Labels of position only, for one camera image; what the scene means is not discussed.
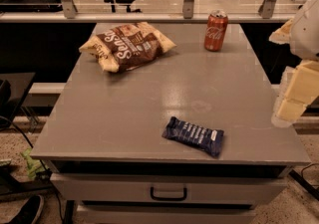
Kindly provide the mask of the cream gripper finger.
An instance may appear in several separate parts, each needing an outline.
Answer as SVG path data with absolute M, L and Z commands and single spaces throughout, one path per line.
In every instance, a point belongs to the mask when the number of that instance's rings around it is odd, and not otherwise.
M 275 126 L 290 126 L 318 97 L 317 61 L 303 60 L 296 68 L 286 67 L 281 77 L 271 122 Z

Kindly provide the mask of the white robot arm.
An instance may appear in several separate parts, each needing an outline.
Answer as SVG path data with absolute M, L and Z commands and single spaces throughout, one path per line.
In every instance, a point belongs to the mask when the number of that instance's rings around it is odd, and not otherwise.
M 271 122 L 288 127 L 319 97 L 319 0 L 307 0 L 269 41 L 288 44 L 290 52 L 301 59 L 295 68 L 285 68 L 273 107 Z

